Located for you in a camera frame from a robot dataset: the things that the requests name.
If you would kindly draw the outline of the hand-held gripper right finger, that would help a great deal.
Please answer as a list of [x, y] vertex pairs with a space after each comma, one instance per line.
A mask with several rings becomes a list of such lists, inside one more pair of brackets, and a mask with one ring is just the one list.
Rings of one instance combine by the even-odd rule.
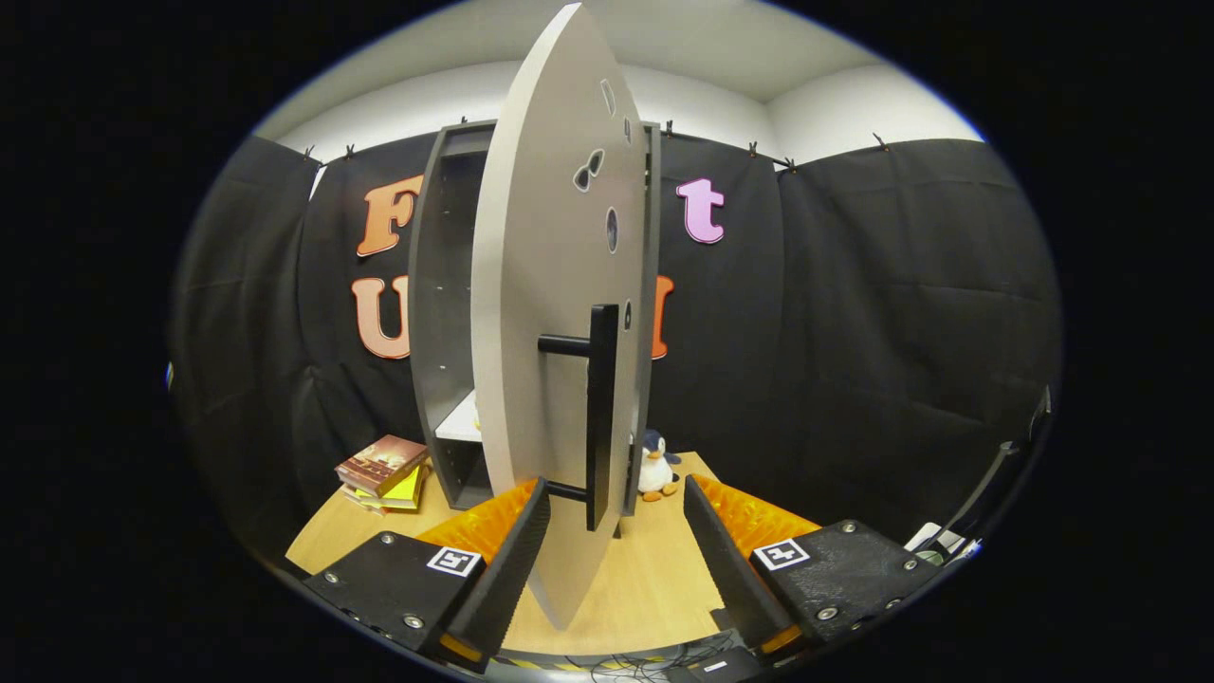
[[819, 650], [881, 624], [944, 575], [858, 520], [819, 525], [709, 477], [682, 483], [683, 516], [747, 649]]

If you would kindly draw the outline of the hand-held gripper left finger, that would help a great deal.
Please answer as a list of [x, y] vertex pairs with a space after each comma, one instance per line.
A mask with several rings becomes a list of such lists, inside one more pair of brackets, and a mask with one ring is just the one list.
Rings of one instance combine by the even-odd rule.
[[378, 638], [481, 675], [541, 553], [550, 488], [534, 477], [416, 537], [373, 533], [304, 586]]

